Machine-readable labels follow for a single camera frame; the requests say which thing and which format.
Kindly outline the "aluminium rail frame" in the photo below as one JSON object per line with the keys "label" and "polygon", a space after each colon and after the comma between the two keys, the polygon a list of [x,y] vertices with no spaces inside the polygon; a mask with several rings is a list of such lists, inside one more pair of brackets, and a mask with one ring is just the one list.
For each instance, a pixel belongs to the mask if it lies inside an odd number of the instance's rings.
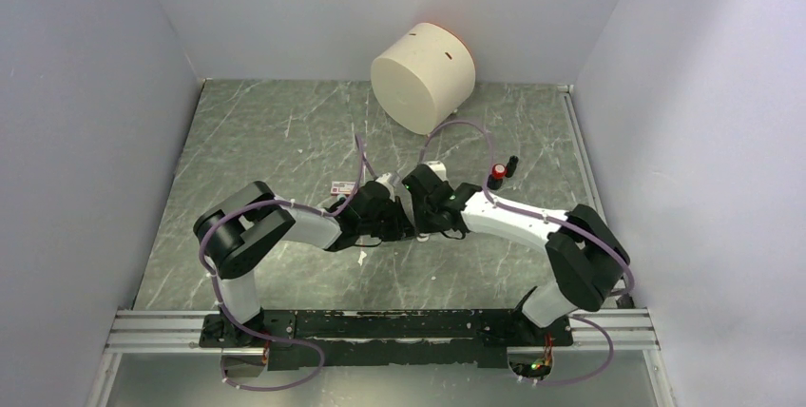
{"label": "aluminium rail frame", "polygon": [[147,406],[661,406],[569,97],[476,84],[418,135],[356,81],[209,79],[135,307]]}

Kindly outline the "red black stamp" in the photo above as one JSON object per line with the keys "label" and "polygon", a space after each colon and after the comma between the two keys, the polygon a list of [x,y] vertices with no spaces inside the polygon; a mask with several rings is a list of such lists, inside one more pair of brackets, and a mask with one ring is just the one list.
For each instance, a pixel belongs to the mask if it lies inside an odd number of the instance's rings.
{"label": "red black stamp", "polygon": [[486,186],[489,190],[498,190],[501,188],[504,179],[507,177],[507,167],[503,164],[494,164],[489,172]]}

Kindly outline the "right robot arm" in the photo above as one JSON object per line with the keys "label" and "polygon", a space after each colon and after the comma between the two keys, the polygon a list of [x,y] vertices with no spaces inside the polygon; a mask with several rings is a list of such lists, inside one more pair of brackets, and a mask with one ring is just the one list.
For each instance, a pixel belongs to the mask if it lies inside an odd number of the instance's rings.
{"label": "right robot arm", "polygon": [[571,312],[600,310],[619,281],[631,283],[628,255],[590,206],[543,209],[475,184],[452,187],[440,162],[418,165],[402,184],[420,233],[486,234],[547,255],[552,281],[531,289],[515,308],[513,333],[525,344],[537,343],[554,321]]}

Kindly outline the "small black cylinder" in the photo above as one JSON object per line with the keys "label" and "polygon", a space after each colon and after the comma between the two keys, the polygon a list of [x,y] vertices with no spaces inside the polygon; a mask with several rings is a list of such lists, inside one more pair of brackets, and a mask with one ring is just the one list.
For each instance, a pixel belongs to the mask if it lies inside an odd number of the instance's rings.
{"label": "small black cylinder", "polygon": [[508,161],[506,163],[506,166],[505,166],[505,169],[506,169],[505,177],[506,178],[511,178],[514,175],[515,171],[517,170],[517,166],[519,164],[519,161],[520,161],[520,159],[516,155],[511,155],[509,157],[509,159],[508,159]]}

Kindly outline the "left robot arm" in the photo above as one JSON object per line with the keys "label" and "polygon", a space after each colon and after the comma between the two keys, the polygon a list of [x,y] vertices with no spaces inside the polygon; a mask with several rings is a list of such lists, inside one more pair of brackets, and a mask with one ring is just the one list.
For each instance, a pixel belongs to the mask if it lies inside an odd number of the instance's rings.
{"label": "left robot arm", "polygon": [[363,237],[397,242],[415,236],[401,199],[377,181],[324,209],[292,203],[266,183],[252,182],[198,217],[193,232],[206,243],[203,259],[216,273],[221,302],[230,313],[225,334],[241,346],[261,337],[254,270],[279,242],[337,252]]}

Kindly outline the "white red staple box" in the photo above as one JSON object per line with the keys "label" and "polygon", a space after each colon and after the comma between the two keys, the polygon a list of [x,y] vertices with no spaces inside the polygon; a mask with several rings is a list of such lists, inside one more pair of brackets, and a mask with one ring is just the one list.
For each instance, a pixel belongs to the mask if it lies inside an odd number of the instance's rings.
{"label": "white red staple box", "polygon": [[347,197],[357,191],[360,187],[360,183],[355,181],[333,181],[330,187],[330,194],[332,196],[344,196]]}

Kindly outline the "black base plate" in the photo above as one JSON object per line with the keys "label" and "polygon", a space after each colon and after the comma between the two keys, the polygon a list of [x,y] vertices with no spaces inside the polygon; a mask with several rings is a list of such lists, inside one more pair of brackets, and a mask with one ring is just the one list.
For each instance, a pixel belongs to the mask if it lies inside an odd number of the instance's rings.
{"label": "black base plate", "polygon": [[208,315],[198,345],[241,356],[256,349],[270,371],[386,365],[474,364],[509,367],[513,348],[569,347],[568,318],[547,328],[510,309],[393,311],[263,310],[240,330],[223,313]]}

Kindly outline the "cream cylindrical stool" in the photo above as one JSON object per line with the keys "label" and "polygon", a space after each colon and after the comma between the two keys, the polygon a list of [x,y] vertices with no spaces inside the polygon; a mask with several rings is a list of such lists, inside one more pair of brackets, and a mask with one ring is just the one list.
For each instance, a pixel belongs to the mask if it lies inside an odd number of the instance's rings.
{"label": "cream cylindrical stool", "polygon": [[419,23],[374,58],[371,84],[388,116],[426,135],[470,98],[476,67],[458,36],[436,24]]}

